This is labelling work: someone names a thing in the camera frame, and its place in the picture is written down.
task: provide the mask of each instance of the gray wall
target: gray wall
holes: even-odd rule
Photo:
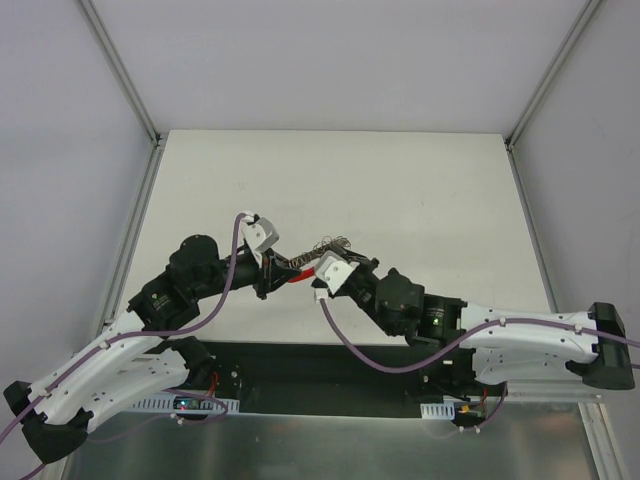
[[[560,308],[614,303],[640,338],[640,2],[609,1],[516,146]],[[640,361],[640,355],[632,352]],[[640,389],[607,395],[638,478]]]
[[[4,389],[89,340],[150,145],[72,1],[0,2],[0,72]],[[15,431],[0,476],[35,465]]]

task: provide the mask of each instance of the robotic arm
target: robotic arm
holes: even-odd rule
[[[278,234],[268,220],[247,215],[240,225],[244,244],[237,252],[231,289],[253,286],[256,295],[265,299],[301,271],[272,249]],[[596,303],[588,312],[564,315],[487,308],[427,294],[423,286],[412,283],[396,269],[379,279],[373,273],[378,266],[376,259],[341,244],[332,243],[326,250],[315,267],[316,295],[351,298],[385,333],[402,335],[411,346],[442,349],[483,322],[514,317],[554,320],[624,336],[612,305]],[[220,259],[212,238],[187,238],[170,256],[165,271],[144,285],[130,300],[127,311],[74,359],[39,381],[14,382],[5,389],[4,396],[16,416],[34,399],[43,397],[22,419],[23,433],[43,463],[70,454],[108,418],[151,393],[181,384],[202,385],[214,372],[228,371],[195,337],[166,341],[165,332],[181,329],[198,317],[198,301],[222,293],[229,271],[230,257]],[[158,334],[110,342],[133,332]],[[135,365],[136,357],[163,340],[169,348],[154,360]],[[513,379],[555,379],[574,374],[598,388],[634,387],[627,347],[586,333],[568,335],[539,325],[513,325],[482,331],[460,347],[467,352],[467,360],[440,372],[454,383],[459,377],[495,385]],[[95,355],[48,391],[47,387],[65,374],[76,358],[96,349],[99,351]],[[442,369],[442,364],[434,368]],[[133,368],[123,371],[127,366]],[[239,396],[240,385],[233,376],[221,376],[219,386],[231,397]]]

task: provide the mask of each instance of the white tabletop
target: white tabletop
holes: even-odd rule
[[[172,131],[126,281],[120,311],[196,233],[229,254],[243,210],[277,227],[287,257],[324,236],[425,286],[428,293],[498,307],[548,311],[533,246],[499,135]],[[218,298],[200,302],[211,311]],[[349,299],[330,301],[357,343],[404,343]],[[309,282],[266,301],[232,292],[205,340],[338,343]]]

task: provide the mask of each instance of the gray panel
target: gray panel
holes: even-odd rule
[[[95,436],[145,418],[120,414]],[[85,444],[79,472],[74,460],[65,478],[595,479],[586,442],[570,404],[507,404],[480,435],[447,421],[241,415],[179,427],[161,419],[123,440]]]
[[[640,2],[607,2],[516,158],[561,309],[617,305],[640,338]],[[631,352],[640,361],[636,351]],[[637,478],[640,392],[608,393],[625,460]]]
[[[584,0],[99,0],[161,131],[511,133]]]
[[[95,331],[150,153],[72,1],[0,2],[0,389],[65,362]],[[11,418],[0,402],[2,428]],[[2,478],[36,465],[19,431]]]

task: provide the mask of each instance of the gray floor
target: gray floor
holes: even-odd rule
[[[114,417],[106,438],[146,414]],[[596,479],[577,405],[509,403],[481,434],[447,421],[235,416],[179,427],[158,420],[124,439],[85,444],[67,480]]]

